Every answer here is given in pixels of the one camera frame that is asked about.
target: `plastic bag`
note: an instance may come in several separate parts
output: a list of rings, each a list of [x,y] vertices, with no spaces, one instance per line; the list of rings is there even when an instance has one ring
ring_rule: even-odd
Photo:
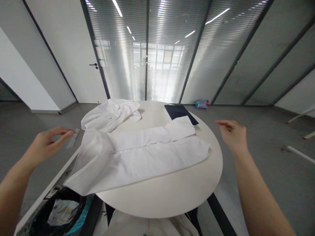
[[[62,226],[71,222],[78,211],[79,203],[71,200],[57,199],[53,205],[47,223],[50,226]]]

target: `round white table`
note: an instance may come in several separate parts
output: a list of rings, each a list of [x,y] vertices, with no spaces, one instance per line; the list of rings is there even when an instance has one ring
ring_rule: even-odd
[[[171,121],[164,107],[167,103],[139,103],[142,118],[138,122],[126,119],[113,132],[164,126]],[[121,212],[143,218],[181,215],[206,201],[222,174],[222,152],[211,129],[197,116],[192,116],[199,122],[195,126],[197,136],[211,144],[206,160],[171,174],[97,193],[99,198]]]

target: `metal frame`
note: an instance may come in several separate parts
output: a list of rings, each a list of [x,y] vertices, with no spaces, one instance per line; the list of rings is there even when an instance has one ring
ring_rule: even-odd
[[[147,100],[148,88],[148,51],[149,51],[149,14],[150,14],[150,0],[147,0],[147,35],[146,35],[146,57],[145,57],[145,100]]]
[[[239,59],[241,58],[241,56],[243,55],[244,51],[246,50],[249,42],[252,40],[252,37],[254,36],[254,34],[256,33],[256,30],[258,29],[258,27],[260,26],[262,20],[265,18],[267,12],[269,11],[272,3],[274,2],[274,0],[270,0],[267,3],[267,6],[263,9],[262,13],[260,14],[256,24],[254,25],[254,27],[252,28],[247,40],[245,41],[244,45],[242,46],[240,52],[238,53],[235,61],[233,62],[229,72],[226,74],[225,78],[223,79],[219,89],[217,90],[215,96],[213,97],[212,101],[211,101],[211,105],[214,104],[214,102],[216,101],[216,99],[218,98],[221,90],[223,89],[224,85],[226,84],[227,80],[229,79],[230,75],[232,74],[236,64],[238,63]]]
[[[306,26],[299,32],[299,34],[294,38],[292,43],[286,48],[286,50],[281,54],[281,56],[276,60],[272,67],[267,71],[267,73],[262,77],[259,83],[254,87],[250,94],[244,99],[241,105],[245,105],[247,101],[252,97],[252,95],[259,89],[259,87],[265,82],[273,70],[282,62],[282,60],[288,55],[288,53],[294,48],[294,46],[299,42],[299,40],[306,34],[306,32],[313,26],[315,22],[315,16],[306,24]]]
[[[214,217],[216,218],[220,226],[220,229],[223,235],[224,236],[237,236],[234,228],[232,227],[228,217],[226,216],[215,194],[212,193],[210,197],[207,199],[207,201],[214,214]]]
[[[291,89],[293,89],[298,83],[302,81],[312,70],[315,69],[315,63],[311,65],[294,83],[292,83],[280,96],[271,104],[275,105],[281,98],[283,98]]]
[[[95,45],[95,42],[94,42],[94,39],[95,39],[94,38],[94,32],[93,32],[92,24],[91,24],[89,13],[88,13],[88,8],[86,6],[85,0],[80,0],[80,2],[81,2],[82,9],[83,9],[86,25],[88,26],[88,30],[89,30],[89,33],[90,33],[90,37],[91,37],[91,41],[92,41],[92,45],[93,45],[96,61],[97,61],[97,64],[98,64],[98,68],[99,68],[99,71],[101,72],[101,77],[102,77],[102,81],[103,81],[103,84],[104,84],[106,96],[107,96],[107,99],[110,99],[111,96],[110,96],[109,91],[108,91],[108,87],[107,87],[107,83],[106,83],[103,67],[101,66],[101,63],[99,62],[99,57],[98,57],[97,50],[96,50],[96,45]]]
[[[199,36],[198,36],[198,39],[197,39],[197,42],[196,42],[196,46],[195,46],[195,49],[194,49],[194,53],[193,53],[193,56],[192,56],[191,61],[190,61],[190,65],[189,65],[189,68],[188,68],[188,71],[187,71],[187,75],[186,75],[186,78],[185,78],[183,89],[181,91],[179,104],[181,104],[181,100],[183,99],[183,96],[184,96],[185,88],[186,88],[186,85],[187,85],[187,82],[188,82],[188,79],[189,79],[191,68],[193,67],[193,63],[194,63],[194,60],[195,60],[195,57],[196,57],[196,54],[197,54],[197,50],[198,50],[198,47],[199,47],[199,43],[200,43],[200,40],[201,40],[201,36],[202,36],[203,30],[204,30],[205,24],[206,24],[207,19],[208,19],[208,15],[209,15],[209,12],[210,12],[211,5],[212,5],[212,0],[209,1],[209,5],[208,5],[208,8],[207,8],[206,14],[204,15],[203,23],[202,23],[202,26],[200,28]]]
[[[42,36],[42,39],[44,40],[44,42],[45,42],[45,44],[46,44],[46,47],[48,48],[50,54],[52,55],[52,58],[53,58],[53,60],[55,61],[55,63],[56,63],[56,65],[57,65],[57,67],[58,67],[60,73],[62,74],[62,77],[63,77],[64,80],[66,81],[66,83],[67,83],[67,85],[68,85],[68,87],[69,87],[69,89],[70,89],[70,91],[71,91],[71,93],[72,93],[74,99],[78,102],[78,100],[77,100],[77,98],[76,98],[74,92],[72,91],[72,88],[70,87],[70,85],[69,85],[69,83],[68,83],[68,80],[66,79],[66,77],[65,77],[65,75],[64,75],[64,73],[63,73],[61,67],[59,66],[59,64],[58,64],[58,62],[57,62],[57,59],[55,58],[55,55],[53,54],[51,48],[49,47],[49,45],[48,45],[48,43],[47,43],[47,41],[46,41],[46,39],[45,39],[45,37],[44,37],[44,35],[43,35],[43,32],[42,32],[42,30],[40,29],[39,25],[37,24],[37,22],[36,22],[36,20],[35,20],[35,18],[34,18],[34,16],[33,16],[33,14],[32,14],[32,12],[31,12],[31,10],[30,10],[30,8],[29,8],[29,6],[27,5],[27,3],[26,3],[25,0],[22,0],[22,2],[24,3],[24,6],[25,6],[26,10],[28,11],[30,17],[32,18],[32,20],[33,20],[33,22],[34,22],[34,24],[35,24],[35,26],[36,26],[36,28],[37,28],[37,30],[38,30],[40,36]]]

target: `baseboard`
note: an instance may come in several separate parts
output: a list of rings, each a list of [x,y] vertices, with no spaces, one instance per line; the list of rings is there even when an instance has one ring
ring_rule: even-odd
[[[31,113],[59,114],[58,110],[31,110]]]
[[[72,107],[74,107],[77,102],[73,102],[70,105],[66,106],[65,108],[61,110],[31,110],[32,113],[43,113],[43,114],[63,114],[66,111],[69,111]]]
[[[63,113],[65,113],[66,111],[69,111],[71,108],[73,108],[73,107],[74,107],[75,105],[77,105],[77,104],[78,104],[77,101],[71,103],[70,105],[68,105],[68,106],[66,106],[65,108],[61,109],[61,110],[59,111],[59,114],[63,114]]]

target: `chair leg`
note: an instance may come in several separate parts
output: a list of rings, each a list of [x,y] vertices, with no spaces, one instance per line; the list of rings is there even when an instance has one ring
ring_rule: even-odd
[[[313,133],[310,133],[310,134],[304,136],[303,138],[304,138],[304,139],[309,139],[309,138],[311,138],[311,137],[313,137],[313,136],[315,136],[315,131],[314,131]]]

